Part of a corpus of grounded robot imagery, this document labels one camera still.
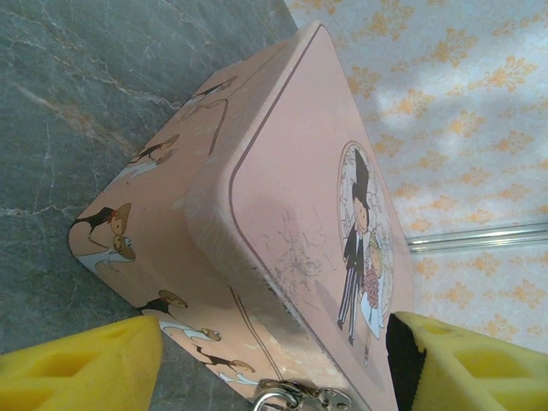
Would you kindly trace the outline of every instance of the metal latch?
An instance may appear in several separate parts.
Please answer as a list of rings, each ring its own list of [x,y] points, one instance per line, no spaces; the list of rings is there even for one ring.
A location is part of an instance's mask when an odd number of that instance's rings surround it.
[[[259,382],[260,394],[253,403],[253,411],[263,411],[267,402],[280,398],[286,402],[288,409],[302,409],[305,406],[317,410],[335,411],[350,409],[352,401],[347,395],[334,388],[314,388],[297,381],[276,381],[263,379]]]

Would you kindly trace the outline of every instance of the gold fleur-de-lis pattern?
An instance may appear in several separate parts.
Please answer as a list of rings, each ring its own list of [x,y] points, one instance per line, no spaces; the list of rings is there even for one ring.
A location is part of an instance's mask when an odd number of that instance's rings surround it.
[[[548,0],[286,0],[321,20],[407,237],[548,220]],[[548,350],[548,246],[414,255],[417,312]]]
[[[417,253],[415,310],[548,352],[548,243]]]
[[[547,0],[286,3],[330,31],[407,236],[546,220]]]

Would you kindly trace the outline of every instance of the cartoon figure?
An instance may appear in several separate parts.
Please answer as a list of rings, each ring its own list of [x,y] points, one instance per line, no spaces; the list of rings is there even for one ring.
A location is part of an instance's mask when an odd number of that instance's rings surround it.
[[[109,223],[110,229],[115,235],[122,235],[126,228],[128,227],[128,217],[131,210],[131,204],[126,203],[119,207],[117,210],[113,210],[109,207],[103,207],[101,211],[96,214],[93,214],[89,217],[76,218],[72,223],[74,227],[78,223],[88,223],[90,226],[89,234],[87,238],[89,239],[92,235],[92,232],[101,224]]]
[[[234,372],[255,372],[255,369],[252,366],[242,360],[225,360],[224,358],[216,357],[215,355],[204,354],[202,350],[202,347],[196,346],[196,351],[198,351],[199,354],[207,357],[210,361],[202,362],[202,364],[205,364],[207,366],[227,366]]]
[[[181,322],[179,323],[170,323],[167,321],[161,321],[160,320],[160,329],[168,336],[172,337],[173,334],[171,334],[169,331],[167,331],[168,328],[176,328],[178,330],[181,330],[185,336],[190,338],[191,340],[194,340],[195,338],[198,338],[200,340],[206,340],[211,341],[213,343],[218,343],[221,341],[221,333],[219,331],[211,330],[209,328],[202,328],[201,330],[196,330],[192,327],[189,327],[188,325],[185,325]]]
[[[139,160],[141,160],[143,157],[148,157],[149,160],[153,160],[153,161],[157,161],[156,158],[153,158],[152,157],[152,154],[155,152],[155,151],[163,151],[163,150],[167,150],[168,148],[170,148],[171,146],[173,146],[176,141],[179,139],[179,134],[175,134],[175,135],[172,135],[171,137],[169,137],[166,141],[164,141],[163,143],[160,143],[160,144],[155,144],[154,146],[150,146],[148,148],[146,148],[145,150],[143,150],[142,152],[140,152],[139,154],[137,154],[133,160],[131,160],[129,163],[130,164],[133,164],[133,163],[137,163]]]
[[[361,313],[367,322],[369,330],[371,330],[375,338],[379,339],[380,329],[384,328],[381,301],[383,296],[384,263],[381,253],[381,243],[376,230],[371,233],[366,254],[366,275],[361,284],[363,290]]]
[[[146,163],[141,163],[141,164],[137,164],[137,165],[134,165],[134,166],[126,167],[125,169],[123,169],[120,172],[120,174],[118,174],[118,176],[114,177],[114,180],[112,180],[110,182],[110,184],[104,189],[104,191],[106,191],[110,187],[112,187],[112,185],[116,181],[120,180],[124,176],[131,175],[128,178],[128,182],[127,182],[127,184],[129,184],[136,176],[140,176],[141,174],[152,171],[152,170],[156,169],[157,167],[159,167],[160,165],[162,165],[163,163],[165,163],[166,161],[168,161],[176,151],[177,151],[177,149],[174,148],[172,150],[169,150],[165,154],[163,154],[158,160],[152,160],[152,161],[149,161],[149,162],[146,162]]]
[[[245,378],[243,376],[243,374],[240,374],[240,373],[236,374],[236,377],[238,379],[233,379],[233,378],[227,376],[224,372],[220,372],[218,375],[225,383],[238,383],[238,384],[253,385],[253,386],[259,385],[258,382],[252,381],[249,378]]]
[[[130,263],[135,259],[135,252],[131,248],[131,240],[123,235],[115,235],[110,247],[99,244],[96,241],[90,240],[104,248],[104,251],[93,254],[79,255],[76,258],[85,266],[89,271],[98,276],[97,265],[99,263],[105,263],[114,271],[110,263]]]
[[[344,247],[343,259],[346,263],[346,280],[339,308],[337,325],[342,330],[350,311],[348,342],[354,345],[355,322],[358,293],[364,274],[363,236],[369,227],[369,206],[367,205],[367,183],[369,172],[360,152],[355,149],[356,182],[352,185],[352,201],[354,206],[354,224]]]
[[[232,77],[230,77],[228,80],[220,83],[220,84],[217,84],[213,87],[210,87],[208,88],[207,90],[205,90],[204,92],[201,92],[199,94],[196,94],[194,96],[192,96],[184,105],[184,106],[187,106],[187,105],[191,105],[191,104],[195,104],[195,103],[198,103],[199,101],[203,100],[204,98],[206,98],[207,96],[209,96],[210,94],[213,94],[215,92],[221,92],[222,90],[225,90],[227,88],[229,88],[232,83],[234,83],[234,80],[236,80],[238,78],[237,75],[233,75]]]
[[[143,307],[137,307],[142,314],[144,310],[160,311],[161,313],[168,314],[171,318],[176,319],[170,313],[170,306],[187,308],[188,304],[178,295],[173,294],[170,291],[161,289],[158,292],[159,298],[156,300],[148,301]]]

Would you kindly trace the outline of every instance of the bride and groom illustration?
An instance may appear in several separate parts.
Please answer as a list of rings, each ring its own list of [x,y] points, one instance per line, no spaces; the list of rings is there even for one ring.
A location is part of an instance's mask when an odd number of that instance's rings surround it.
[[[341,331],[344,324],[349,322],[348,342],[351,345],[354,345],[358,311],[361,311],[375,338],[380,338],[380,330],[384,328],[381,301],[384,282],[383,248],[378,231],[370,230],[370,207],[366,198],[369,172],[357,148],[354,149],[354,155],[356,179],[351,187],[354,223],[343,250],[346,279],[337,319]]]

